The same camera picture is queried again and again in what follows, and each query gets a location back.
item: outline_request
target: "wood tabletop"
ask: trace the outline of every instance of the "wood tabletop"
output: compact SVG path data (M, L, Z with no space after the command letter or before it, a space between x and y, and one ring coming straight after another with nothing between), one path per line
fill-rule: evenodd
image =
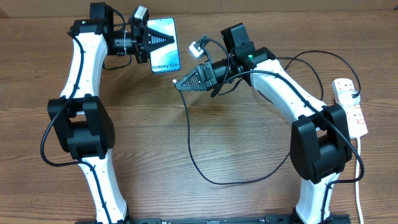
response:
M359 183L365 223L398 223L398 12L329 11L168 15L175 18L182 69L154 75L149 64L103 71L100 98L113 120L113 164L119 188L136 218L261 217L290 213L299 199L300 177L290 159L255 184L219 186L202 179L187 149L187 123L172 85L196 64L187 47L203 34L243 22L257 48L278 57L328 50L345 58L362 84L361 107L369 134L362 138L364 179ZM50 167L39 145L49 123L47 102L58 98L69 74L76 18L0 20L0 223L74 223L96 211L79 167ZM214 60L224 57L209 44ZM327 104L331 83L353 74L337 58L303 55L320 75ZM107 66L126 57L110 56ZM320 96L312 71L295 62L288 73ZM232 85L224 86L225 90ZM290 127L281 113L245 83L211 99L185 93L193 156L211 180L231 182L265 176L286 156ZM70 161L52 131L46 143L52 161ZM354 177L354 160L341 179ZM336 185L331 211L358 222L354 185Z

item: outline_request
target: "white power strip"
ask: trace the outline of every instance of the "white power strip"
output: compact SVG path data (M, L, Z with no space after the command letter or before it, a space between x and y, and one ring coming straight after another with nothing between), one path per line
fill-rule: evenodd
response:
M346 111L349 137L355 139L367 134L368 128L359 105L360 96L356 99L348 99L356 93L353 81L348 78L338 78L333 81L331 87L336 103Z

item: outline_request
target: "electrical outlet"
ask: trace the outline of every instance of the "electrical outlet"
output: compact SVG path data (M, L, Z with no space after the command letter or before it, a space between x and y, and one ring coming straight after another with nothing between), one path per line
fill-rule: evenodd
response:
M368 133L365 119L359 105L360 96L357 99L347 100L347 96L356 93L354 83L348 78L338 78L331 84L335 94L336 103L346 111L349 137L351 139L359 138Z

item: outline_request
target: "robotic arm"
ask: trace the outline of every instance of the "robotic arm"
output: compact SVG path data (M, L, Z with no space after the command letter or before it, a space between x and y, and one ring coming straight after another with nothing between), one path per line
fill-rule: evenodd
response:
M71 26L70 35L77 41L73 40L68 81L60 98L49 100L47 107L62 149L69 152L72 159L82 161L79 166L86 176L97 211L96 221L91 223L102 224L130 223L131 219L113 170L113 123L98 97L101 66L107 55L134 54L137 63L146 63L151 51L175 41L173 36L146 26L149 13L145 7L139 6L129 18L131 32L114 31L113 12L115 10L104 2L91 3L90 19L76 20ZM152 44L153 37L163 41ZM73 94L77 79L78 88ZM85 115L86 121L71 122L70 118L76 115Z
M316 110L327 117L345 137L349 138L344 110L340 105L327 106L307 93L289 77L280 62L275 59L275 55L268 49L263 47L256 50L242 23L221 31L221 35L227 51L233 52L233 56L215 63L206 61L196 66L181 80L174 80L176 89L208 91L222 85L225 80L233 79L239 73L247 72L243 78L248 85L270 99L292 126L290 158L296 171L302 177L300 200L294 208L294 214L292 216L267 215L267 224L323 222L321 210L326 185L339 177L345 163L351 159L352 153L341 137L325 125L286 82L273 75L256 71L278 73L291 83ZM190 46L193 55L197 57L203 55L202 48L203 46L196 42ZM318 138L317 130L327 132ZM330 214L328 208L330 197L331 193L326 199L325 221L350 222L348 216L337 217Z

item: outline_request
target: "phone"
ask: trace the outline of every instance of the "phone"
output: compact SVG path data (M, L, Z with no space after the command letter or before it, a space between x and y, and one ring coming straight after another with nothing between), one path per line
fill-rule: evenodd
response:
M163 34L172 35L174 43L168 44L150 53L150 65L154 73L172 72L181 69L178 53L177 33L173 18L148 20L148 28Z

